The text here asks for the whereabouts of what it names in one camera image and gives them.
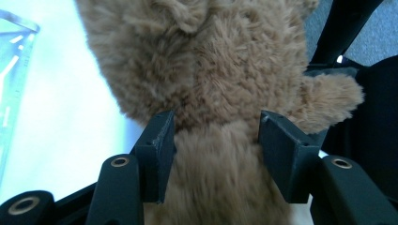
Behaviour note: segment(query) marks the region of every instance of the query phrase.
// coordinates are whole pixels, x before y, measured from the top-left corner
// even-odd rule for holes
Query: metal grommet
[[[340,167],[342,169],[351,169],[352,168],[351,163],[349,163],[349,162],[347,162],[347,161],[345,161],[343,159],[340,159],[340,158],[334,158],[334,159],[331,160],[331,162],[335,166],[338,166],[338,167]]]
[[[114,160],[112,160],[111,165],[113,167],[123,167],[126,166],[129,163],[129,159],[126,157],[117,157]]]
[[[40,198],[36,196],[30,196],[23,198],[17,202],[15,202],[11,207],[8,209],[8,213],[17,216],[20,214],[24,214],[29,212],[30,210],[34,209],[38,203],[40,202]]]

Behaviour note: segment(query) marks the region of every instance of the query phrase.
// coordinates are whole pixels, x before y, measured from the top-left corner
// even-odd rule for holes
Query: white surface
[[[98,179],[102,162],[128,153],[142,130],[119,113],[85,45],[73,1],[2,0],[38,23],[0,203],[27,190],[56,200]]]

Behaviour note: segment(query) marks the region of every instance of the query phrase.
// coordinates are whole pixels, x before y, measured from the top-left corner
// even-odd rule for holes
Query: brown teddy bear
[[[177,153],[145,224],[288,224],[262,161],[261,110],[307,133],[351,116],[361,88],[303,75],[317,0],[77,0],[103,76],[143,126],[174,110]]]

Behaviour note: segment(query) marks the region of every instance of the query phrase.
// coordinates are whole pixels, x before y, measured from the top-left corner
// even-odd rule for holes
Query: plush toy
[[[143,126],[175,111],[164,204],[145,224],[288,224],[262,161],[261,110],[306,133],[351,116],[361,88],[343,74],[304,76],[303,19],[317,0],[77,0],[121,112]]]

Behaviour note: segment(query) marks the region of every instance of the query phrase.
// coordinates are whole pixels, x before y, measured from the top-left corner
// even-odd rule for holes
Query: teddy bear
[[[175,112],[166,199],[145,204],[145,224],[289,224],[257,141],[261,111],[316,133],[363,101],[349,76],[303,75],[303,20],[317,0],[76,4],[121,112],[142,126]]]

